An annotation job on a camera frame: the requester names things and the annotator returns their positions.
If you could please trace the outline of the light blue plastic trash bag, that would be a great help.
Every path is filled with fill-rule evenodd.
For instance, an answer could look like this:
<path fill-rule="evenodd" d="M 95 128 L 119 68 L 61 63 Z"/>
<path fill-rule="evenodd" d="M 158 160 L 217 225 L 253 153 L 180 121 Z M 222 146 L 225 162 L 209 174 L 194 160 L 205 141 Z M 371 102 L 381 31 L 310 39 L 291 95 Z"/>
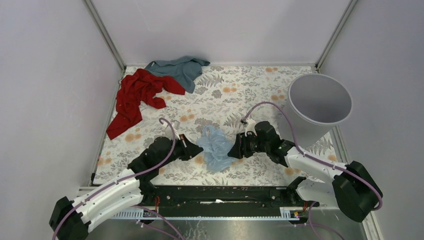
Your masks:
<path fill-rule="evenodd" d="M 196 145 L 203 148 L 206 168 L 211 173 L 220 172 L 237 161 L 236 158 L 228 156 L 233 144 L 221 129 L 212 125 L 203 128 Z"/>

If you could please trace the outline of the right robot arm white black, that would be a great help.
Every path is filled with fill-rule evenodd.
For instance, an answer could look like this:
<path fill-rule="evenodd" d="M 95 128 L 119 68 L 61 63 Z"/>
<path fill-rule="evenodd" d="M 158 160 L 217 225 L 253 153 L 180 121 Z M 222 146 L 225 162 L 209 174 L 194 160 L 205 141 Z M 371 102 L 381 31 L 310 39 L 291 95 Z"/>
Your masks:
<path fill-rule="evenodd" d="M 287 201 L 299 206 L 304 201 L 337 207 L 346 217 L 362 222 L 380 207 L 383 193 L 367 169 L 359 162 L 350 164 L 319 158 L 294 142 L 280 138 L 268 121 L 252 123 L 237 134 L 228 157 L 249 158 L 266 153 L 270 160 L 287 168 L 299 169 L 319 181 L 295 180 L 287 191 Z"/>

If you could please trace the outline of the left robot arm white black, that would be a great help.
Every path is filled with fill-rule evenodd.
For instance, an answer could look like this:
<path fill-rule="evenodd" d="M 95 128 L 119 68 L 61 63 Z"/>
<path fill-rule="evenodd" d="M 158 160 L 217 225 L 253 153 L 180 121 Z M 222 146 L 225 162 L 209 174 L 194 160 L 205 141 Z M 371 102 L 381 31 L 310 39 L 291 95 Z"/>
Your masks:
<path fill-rule="evenodd" d="M 52 238 L 84 240 L 100 223 L 126 208 L 157 206 L 161 198 L 151 181 L 160 168 L 175 160 L 188 161 L 203 150 L 184 134 L 174 139 L 156 138 L 114 179 L 73 200 L 59 199 L 49 220 Z"/>

